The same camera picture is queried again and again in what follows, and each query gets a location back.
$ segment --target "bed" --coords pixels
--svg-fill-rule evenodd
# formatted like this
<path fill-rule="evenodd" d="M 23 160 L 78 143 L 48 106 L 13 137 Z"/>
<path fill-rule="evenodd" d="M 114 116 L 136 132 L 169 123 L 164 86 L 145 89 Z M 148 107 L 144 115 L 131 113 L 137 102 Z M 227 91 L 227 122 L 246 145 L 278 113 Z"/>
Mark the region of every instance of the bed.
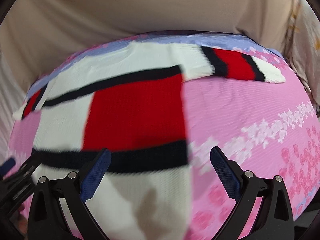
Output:
<path fill-rule="evenodd" d="M 288 189 L 294 218 L 297 219 L 320 186 L 320 124 L 303 85 L 281 54 L 259 46 L 246 36 L 164 32 L 142 34 L 102 44 L 72 55 L 51 74 L 41 77 L 32 85 L 27 98 L 61 71 L 70 68 L 86 56 L 116 51 L 126 47 L 131 40 L 189 43 L 237 50 L 276 66 L 281 70 L 286 82 L 271 84 L 208 77 L 183 83 L 181 98 L 192 181 L 192 204 L 189 209 L 184 210 L 184 214 L 189 215 L 184 215 L 183 219 L 177 221 L 174 213 L 161 213 L 159 210 L 166 209 L 165 204 L 157 203 L 155 217 L 162 221 L 163 224 L 160 224 L 165 228 L 165 233 L 153 227 L 148 229 L 137 226 L 132 222 L 134 220 L 130 222 L 123 217 L 131 212 L 131 217 L 135 217 L 137 206 L 133 203 L 136 191 L 129 191 L 130 194 L 128 193 L 124 201 L 132 201 L 133 211 L 123 209 L 123 215 L 117 216 L 113 213 L 112 203 L 100 206 L 101 210 L 97 208 L 97 201 L 101 197 L 100 194 L 103 194 L 98 188 L 95 197 L 87 205 L 107 235 L 115 239 L 130 240 L 211 239 L 235 204 L 234 200 L 228 198 L 209 160 L 208 153 L 216 145 L 228 158 L 236 160 L 243 170 L 252 170 L 263 178 L 272 178 L 280 174 Z M 31 154 L 40 116 L 40 112 L 33 112 L 14 124 L 6 157 L 14 155 L 18 162 L 17 167 Z M 38 168 L 35 179 L 43 175 L 49 179 L 56 179 L 64 177 L 67 173 L 68 171 L 63 169 L 57 171 Z M 117 183 L 121 185 L 120 188 L 126 188 L 129 182 L 119 179 Z M 143 192 L 143 186 L 137 187 Z M 241 236 L 249 233 L 259 204 L 257 201 Z M 110 217 L 104 219 L 105 214 L 110 214 Z M 161 217 L 168 215 L 170 219 L 164 223 Z M 74 234 L 77 234 L 69 215 L 67 220 Z"/>

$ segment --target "metal pin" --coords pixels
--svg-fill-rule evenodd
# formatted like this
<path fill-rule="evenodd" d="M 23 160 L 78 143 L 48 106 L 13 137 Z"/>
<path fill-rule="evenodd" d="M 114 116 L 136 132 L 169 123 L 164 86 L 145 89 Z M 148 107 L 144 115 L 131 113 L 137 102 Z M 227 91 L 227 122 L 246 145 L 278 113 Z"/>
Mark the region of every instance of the metal pin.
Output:
<path fill-rule="evenodd" d="M 281 182 L 281 181 L 282 181 L 282 177 L 279 176 L 279 175 L 277 175 L 277 176 L 276 176 L 276 180 L 279 181 L 279 182 Z"/>
<path fill-rule="evenodd" d="M 47 178 L 46 178 L 45 176 L 42 176 L 42 177 L 39 179 L 39 182 L 40 182 L 40 183 L 44 183 L 46 180 L 47 180 Z"/>
<path fill-rule="evenodd" d="M 252 178 L 253 177 L 253 173 L 251 171 L 246 171 L 244 174 L 248 178 Z"/>
<path fill-rule="evenodd" d="M 68 178 L 69 178 L 69 179 L 74 179 L 76 176 L 77 176 L 77 173 L 74 172 L 74 171 L 72 171 L 72 172 L 70 172 L 70 173 L 68 174 Z"/>

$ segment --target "red stripe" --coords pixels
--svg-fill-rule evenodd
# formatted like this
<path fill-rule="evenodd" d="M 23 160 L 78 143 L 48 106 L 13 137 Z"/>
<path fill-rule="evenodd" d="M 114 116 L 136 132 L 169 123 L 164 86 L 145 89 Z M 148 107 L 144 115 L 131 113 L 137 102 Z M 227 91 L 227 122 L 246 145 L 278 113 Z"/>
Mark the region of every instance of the red stripe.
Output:
<path fill-rule="evenodd" d="M 228 74 L 226 78 L 254 80 L 255 73 L 251 65 L 242 57 L 241 52 L 224 49 L 213 50 L 216 55 L 227 64 Z"/>
<path fill-rule="evenodd" d="M 83 150 L 137 150 L 184 140 L 181 74 L 95 92 Z"/>
<path fill-rule="evenodd" d="M 26 117 L 28 114 L 30 114 L 31 110 L 32 110 L 32 106 L 34 105 L 34 103 L 36 102 L 37 97 L 40 95 L 41 89 L 38 90 L 28 101 L 26 107 L 24 108 L 23 111 L 23 115 L 22 117 Z"/>

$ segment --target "textured blue pad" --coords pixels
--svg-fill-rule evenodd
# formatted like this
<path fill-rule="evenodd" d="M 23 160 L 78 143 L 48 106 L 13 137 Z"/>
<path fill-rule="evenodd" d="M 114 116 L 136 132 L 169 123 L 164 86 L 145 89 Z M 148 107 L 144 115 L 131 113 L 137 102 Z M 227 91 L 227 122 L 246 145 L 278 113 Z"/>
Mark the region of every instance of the textured blue pad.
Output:
<path fill-rule="evenodd" d="M 91 199 L 96 192 L 103 175 L 106 173 L 111 163 L 111 153 L 109 150 L 105 150 L 95 165 L 88 172 L 87 176 L 82 180 L 80 198 L 85 203 L 88 199 Z"/>
<path fill-rule="evenodd" d="M 234 172 L 231 170 L 230 166 L 227 163 L 227 158 L 222 156 L 216 147 L 211 149 L 210 160 L 213 168 L 215 169 L 219 179 L 224 186 L 224 189 L 228 193 L 229 198 L 233 198 L 238 202 L 241 197 L 241 184 L 237 179 Z"/>
<path fill-rule="evenodd" d="M 14 158 L 9 158 L 0 166 L 0 176 L 5 176 L 16 165 Z"/>

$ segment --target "beige fabric backdrop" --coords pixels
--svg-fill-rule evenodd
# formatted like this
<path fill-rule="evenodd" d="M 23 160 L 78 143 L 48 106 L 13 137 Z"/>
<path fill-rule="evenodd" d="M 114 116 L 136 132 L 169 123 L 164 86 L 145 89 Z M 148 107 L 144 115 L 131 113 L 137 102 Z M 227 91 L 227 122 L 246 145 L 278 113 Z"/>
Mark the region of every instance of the beige fabric backdrop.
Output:
<path fill-rule="evenodd" d="M 137 33 L 245 33 L 283 50 L 292 0 L 17 0 L 0 46 L 23 90 L 70 54 Z"/>

